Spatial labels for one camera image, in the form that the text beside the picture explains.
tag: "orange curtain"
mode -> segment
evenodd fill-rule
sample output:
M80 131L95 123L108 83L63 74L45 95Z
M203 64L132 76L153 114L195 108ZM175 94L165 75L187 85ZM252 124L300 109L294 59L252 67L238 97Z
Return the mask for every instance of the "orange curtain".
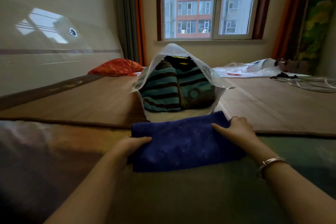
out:
M139 63L147 66L144 9L142 0L135 0L136 30L138 38Z
M272 53L273 59L287 58L287 48L296 23L300 0L287 0Z

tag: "hand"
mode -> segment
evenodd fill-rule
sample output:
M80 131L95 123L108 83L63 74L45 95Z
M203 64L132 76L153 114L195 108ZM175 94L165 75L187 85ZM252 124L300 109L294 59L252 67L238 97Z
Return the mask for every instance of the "hand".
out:
M246 147L248 147L248 144L251 142L251 140L259 141L258 137L255 135L252 129L251 124L247 122L245 117L232 117L229 128L222 128L217 124L212 124L212 127L222 136L226 137L229 141L244 150L246 150Z
M127 157L139 149L140 146L149 143L151 140L151 137L123 137L112 147L106 156L118 166L118 169L122 170L126 167Z

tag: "gray curtain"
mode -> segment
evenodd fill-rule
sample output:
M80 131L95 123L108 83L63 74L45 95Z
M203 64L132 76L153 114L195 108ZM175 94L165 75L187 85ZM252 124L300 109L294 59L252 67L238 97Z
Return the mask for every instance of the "gray curtain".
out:
M135 0L116 0L118 35L125 59L139 62Z

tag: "striped clothing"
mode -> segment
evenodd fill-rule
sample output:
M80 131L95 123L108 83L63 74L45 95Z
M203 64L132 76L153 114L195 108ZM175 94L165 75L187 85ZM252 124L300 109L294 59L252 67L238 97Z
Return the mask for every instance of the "striped clothing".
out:
M190 60L187 65L177 67L193 68L175 69L167 60L161 61L140 90L145 109L180 111L208 107L215 101L215 86Z

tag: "red pillow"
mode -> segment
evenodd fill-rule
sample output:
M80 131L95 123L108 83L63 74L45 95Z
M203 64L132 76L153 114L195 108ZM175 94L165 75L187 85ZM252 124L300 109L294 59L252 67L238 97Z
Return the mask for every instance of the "red pillow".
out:
M100 74L109 76L130 75L135 76L135 72L141 72L144 68L137 62L128 59L113 59L92 69L89 74Z

